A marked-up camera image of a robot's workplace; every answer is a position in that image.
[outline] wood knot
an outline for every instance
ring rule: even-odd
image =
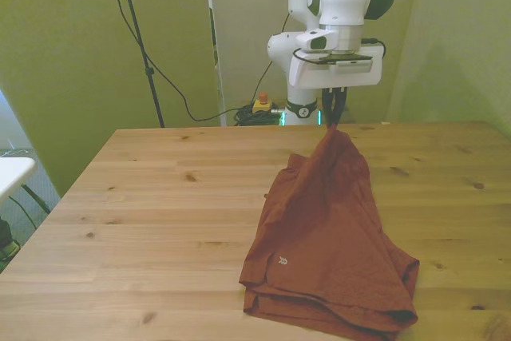
[[[204,241],[203,244],[209,247],[221,247],[224,245],[222,241]]]
[[[188,172],[184,175],[187,181],[190,181],[191,183],[195,183],[197,181],[196,177],[193,176],[193,173]]]
[[[404,169],[398,168],[398,167],[390,167],[390,170],[396,176],[401,176],[401,177],[409,177],[410,176],[410,174],[407,171],[405,171]]]
[[[471,149],[466,148],[462,145],[456,145],[456,149],[460,151],[461,153],[473,153]]]
[[[144,325],[147,325],[151,321],[153,321],[156,318],[156,313],[154,311],[150,311],[149,313],[146,313],[144,315],[144,318],[142,319],[142,323]]]
[[[446,266],[442,263],[439,263],[438,261],[434,261],[433,262],[433,265],[437,268],[437,269],[445,269]]]

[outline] green wall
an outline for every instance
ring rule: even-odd
[[[487,121],[511,135],[509,0],[415,0],[393,121]]]
[[[192,111],[218,113],[208,0],[133,1],[148,52]],[[0,0],[0,86],[61,194],[115,129],[158,126],[115,0]],[[177,93],[156,87],[167,126],[193,125]]]

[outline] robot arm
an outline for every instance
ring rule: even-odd
[[[290,124],[317,121],[317,89],[380,82],[384,49],[362,44],[363,25],[365,19],[383,16],[393,1],[288,0],[289,14],[306,25],[307,31],[273,36],[268,54],[287,77],[286,116]]]
[[[318,89],[378,84],[383,48],[362,47],[363,25],[366,18],[380,18],[393,1],[307,0],[307,15],[318,25],[310,28],[313,22],[308,22],[307,32],[296,38],[299,50],[291,59],[291,85]]]

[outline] rust-colored fabric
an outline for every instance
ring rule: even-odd
[[[240,277],[248,314],[358,341],[417,321],[419,262],[383,233],[366,160],[336,127],[310,158],[290,157],[255,237]]]

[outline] wood grain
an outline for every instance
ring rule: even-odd
[[[421,262],[405,341],[509,341],[511,143],[488,125],[343,125]],[[339,339],[245,316],[264,195],[321,127],[117,131],[0,275],[1,341]]]

